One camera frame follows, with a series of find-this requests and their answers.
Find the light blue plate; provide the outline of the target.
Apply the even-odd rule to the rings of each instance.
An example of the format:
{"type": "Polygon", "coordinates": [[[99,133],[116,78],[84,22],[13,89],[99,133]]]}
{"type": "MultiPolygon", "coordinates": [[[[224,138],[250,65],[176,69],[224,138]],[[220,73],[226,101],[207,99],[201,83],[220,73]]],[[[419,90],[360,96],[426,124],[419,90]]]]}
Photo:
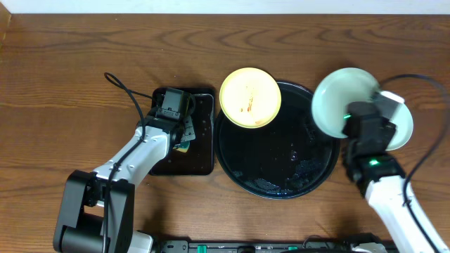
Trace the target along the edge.
{"type": "Polygon", "coordinates": [[[317,86],[311,114],[316,126],[333,138],[346,138],[343,134],[347,118],[347,105],[352,102],[368,102],[379,83],[369,72],[346,67],[326,76],[317,86]]]}
{"type": "Polygon", "coordinates": [[[390,122],[396,125],[396,132],[393,135],[387,150],[396,150],[408,143],[413,133],[413,117],[405,105],[405,100],[401,96],[390,91],[381,91],[380,95],[386,98],[387,101],[382,104],[387,104],[388,108],[395,106],[392,113],[388,113],[390,122]]]}

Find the yellow plate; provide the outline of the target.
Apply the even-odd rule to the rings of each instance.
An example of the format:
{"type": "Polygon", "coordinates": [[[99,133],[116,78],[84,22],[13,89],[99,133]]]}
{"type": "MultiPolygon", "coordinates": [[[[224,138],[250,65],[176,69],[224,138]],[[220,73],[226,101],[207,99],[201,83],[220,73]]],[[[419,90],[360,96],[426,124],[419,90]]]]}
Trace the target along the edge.
{"type": "Polygon", "coordinates": [[[222,82],[219,102],[221,111],[235,125],[256,129],[275,119],[281,108],[281,90],[269,73],[244,67],[222,82]]]}

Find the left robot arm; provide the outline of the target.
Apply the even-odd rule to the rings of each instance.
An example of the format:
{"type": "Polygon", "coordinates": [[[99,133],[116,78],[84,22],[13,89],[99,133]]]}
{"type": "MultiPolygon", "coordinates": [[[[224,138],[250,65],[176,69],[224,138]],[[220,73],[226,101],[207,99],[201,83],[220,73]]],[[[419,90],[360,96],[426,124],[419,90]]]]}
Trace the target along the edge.
{"type": "Polygon", "coordinates": [[[92,172],[67,178],[53,237],[57,252],[151,252],[153,238],[134,230],[135,190],[181,143],[195,97],[168,88],[162,105],[142,115],[131,140],[92,172]]]}

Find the green yellow sponge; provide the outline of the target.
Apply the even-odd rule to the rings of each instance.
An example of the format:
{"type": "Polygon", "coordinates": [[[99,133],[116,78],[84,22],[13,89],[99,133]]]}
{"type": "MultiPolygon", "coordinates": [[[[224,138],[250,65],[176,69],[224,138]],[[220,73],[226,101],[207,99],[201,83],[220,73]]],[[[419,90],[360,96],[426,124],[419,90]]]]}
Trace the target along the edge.
{"type": "Polygon", "coordinates": [[[180,144],[177,144],[174,146],[174,150],[179,151],[181,153],[186,153],[190,147],[189,141],[181,142],[180,144]]]}

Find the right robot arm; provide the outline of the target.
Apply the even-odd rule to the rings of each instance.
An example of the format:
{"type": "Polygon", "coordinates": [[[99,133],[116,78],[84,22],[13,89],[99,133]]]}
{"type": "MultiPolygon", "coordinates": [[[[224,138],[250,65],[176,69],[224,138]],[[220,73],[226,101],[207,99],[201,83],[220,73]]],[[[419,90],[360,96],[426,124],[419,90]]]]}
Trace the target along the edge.
{"type": "Polygon", "coordinates": [[[403,105],[404,99],[389,91],[374,93],[369,102],[349,103],[344,117],[348,144],[343,163],[399,252],[448,252],[418,203],[410,178],[387,152],[397,130],[390,120],[403,105]]]}

